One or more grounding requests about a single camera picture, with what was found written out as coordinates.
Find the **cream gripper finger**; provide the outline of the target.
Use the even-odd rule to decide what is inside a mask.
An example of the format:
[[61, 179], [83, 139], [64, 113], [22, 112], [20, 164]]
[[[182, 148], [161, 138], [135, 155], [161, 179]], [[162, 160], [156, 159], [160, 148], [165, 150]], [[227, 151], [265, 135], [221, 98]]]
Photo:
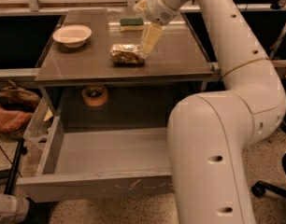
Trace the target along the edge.
[[149, 55], [151, 53], [153, 47], [159, 40], [162, 31], [162, 26], [156, 22], [152, 22], [144, 29], [140, 45], [143, 54]]
[[133, 10], [136, 13], [144, 13], [146, 8], [146, 0], [140, 0], [133, 6]]

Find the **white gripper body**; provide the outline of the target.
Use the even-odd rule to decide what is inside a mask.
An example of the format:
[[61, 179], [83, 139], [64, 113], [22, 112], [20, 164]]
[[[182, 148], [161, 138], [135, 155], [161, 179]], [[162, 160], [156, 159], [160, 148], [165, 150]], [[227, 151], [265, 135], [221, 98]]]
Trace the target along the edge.
[[146, 0], [145, 15], [151, 22], [167, 25], [178, 14], [173, 0]]

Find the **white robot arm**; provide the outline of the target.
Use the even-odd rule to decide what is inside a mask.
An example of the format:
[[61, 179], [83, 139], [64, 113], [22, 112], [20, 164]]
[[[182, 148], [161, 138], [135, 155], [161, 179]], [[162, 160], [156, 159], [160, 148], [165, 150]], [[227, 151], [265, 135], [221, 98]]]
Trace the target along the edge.
[[[189, 0], [145, 0], [146, 18], [166, 25]], [[167, 126], [179, 224], [256, 224], [244, 147], [274, 132], [286, 94], [273, 64], [233, 0], [197, 0], [224, 91], [181, 100]]]

